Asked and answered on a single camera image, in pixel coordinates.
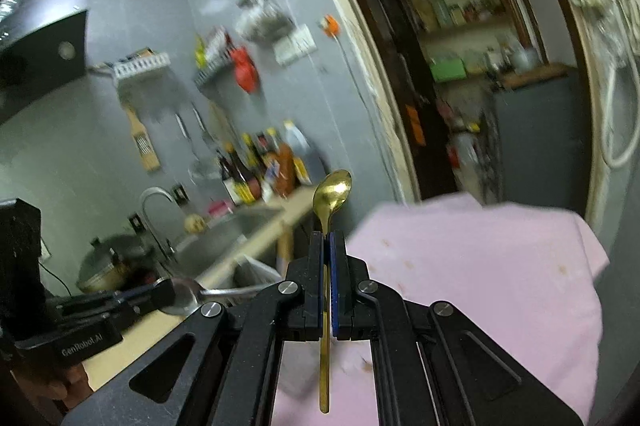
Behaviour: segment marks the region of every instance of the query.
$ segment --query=silver bolt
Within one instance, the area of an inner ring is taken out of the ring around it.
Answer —
[[[294,281],[284,281],[278,285],[280,294],[293,294],[298,290],[298,284]]]
[[[447,317],[453,314],[453,307],[449,305],[446,301],[438,301],[438,303],[436,303],[433,306],[433,311],[438,316]]]
[[[217,301],[213,303],[205,303],[200,307],[200,314],[204,317],[216,317],[222,312],[222,305]]]
[[[363,280],[358,283],[358,290],[364,294],[372,294],[378,290],[378,284],[373,280]]]

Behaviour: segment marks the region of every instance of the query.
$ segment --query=black cord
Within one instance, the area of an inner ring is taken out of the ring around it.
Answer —
[[[49,269],[47,269],[42,263],[40,263],[40,267],[42,267],[45,271],[47,271],[49,274],[51,274],[53,276],[53,278],[55,278],[60,283],[62,283],[65,286],[66,291],[69,293],[69,296],[72,295],[71,291],[69,290],[69,287],[66,286],[65,282],[63,282],[60,278],[58,278],[55,274],[53,274],[53,272],[51,272]]]

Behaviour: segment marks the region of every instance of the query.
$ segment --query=orange plug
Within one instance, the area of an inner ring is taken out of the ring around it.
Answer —
[[[322,21],[320,21],[320,28],[330,38],[335,38],[340,34],[340,25],[331,14],[327,14]]]

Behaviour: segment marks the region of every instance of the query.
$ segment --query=red bag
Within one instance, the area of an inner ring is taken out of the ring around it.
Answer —
[[[245,92],[254,92],[258,88],[258,71],[255,69],[254,62],[249,57],[246,47],[235,48],[229,54],[236,64],[236,83]]]

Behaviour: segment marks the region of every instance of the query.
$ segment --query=plastic bag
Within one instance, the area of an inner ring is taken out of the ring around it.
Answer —
[[[242,14],[236,32],[247,41],[268,42],[283,38],[293,28],[289,17],[270,0],[238,0]]]

